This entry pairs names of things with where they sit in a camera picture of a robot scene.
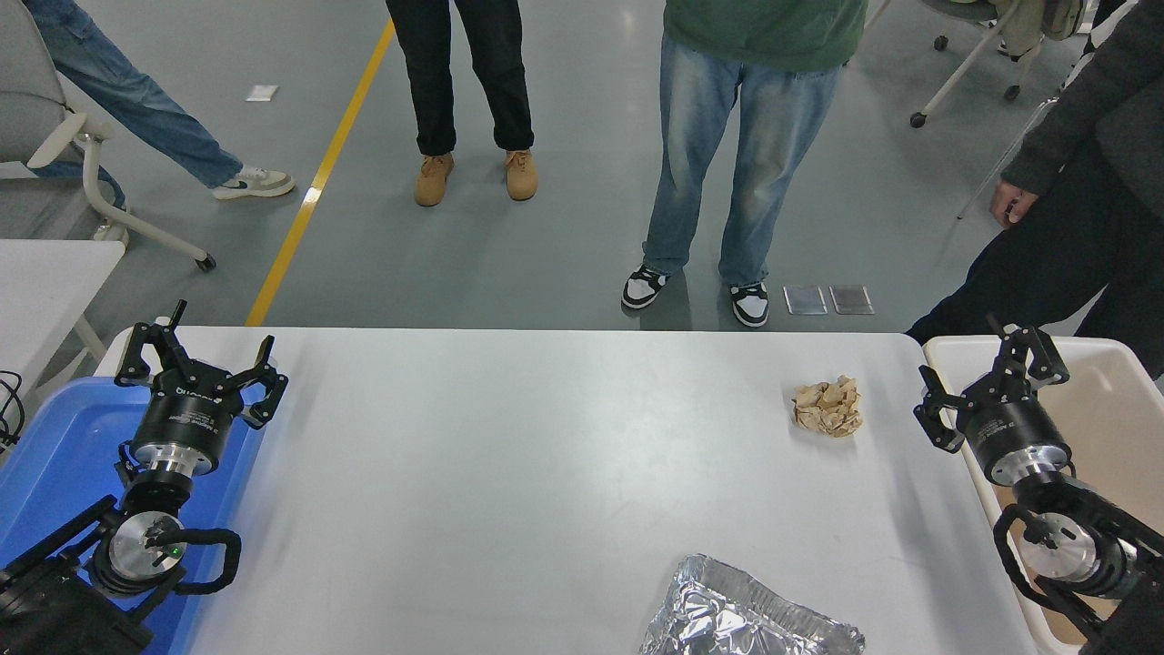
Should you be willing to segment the person's right hand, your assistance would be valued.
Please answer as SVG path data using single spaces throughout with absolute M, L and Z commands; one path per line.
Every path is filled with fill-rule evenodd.
M 1012 229 L 1025 218 L 1037 200 L 1039 195 L 1035 192 L 999 178 L 989 202 L 991 215 L 1002 229 Z

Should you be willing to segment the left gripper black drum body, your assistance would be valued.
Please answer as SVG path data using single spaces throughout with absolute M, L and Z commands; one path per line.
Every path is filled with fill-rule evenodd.
M 132 440 L 133 457 L 151 461 L 169 444 L 190 448 L 196 461 L 218 461 L 225 451 L 234 418 L 241 414 L 241 391 L 213 397 L 210 389 L 186 389 L 155 378 L 151 398 Z

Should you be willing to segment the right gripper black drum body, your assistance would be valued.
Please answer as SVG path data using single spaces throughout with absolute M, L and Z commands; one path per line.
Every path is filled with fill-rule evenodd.
M 958 428 L 986 479 L 1023 479 L 1071 464 L 1071 448 L 1032 397 L 977 403 L 960 411 Z

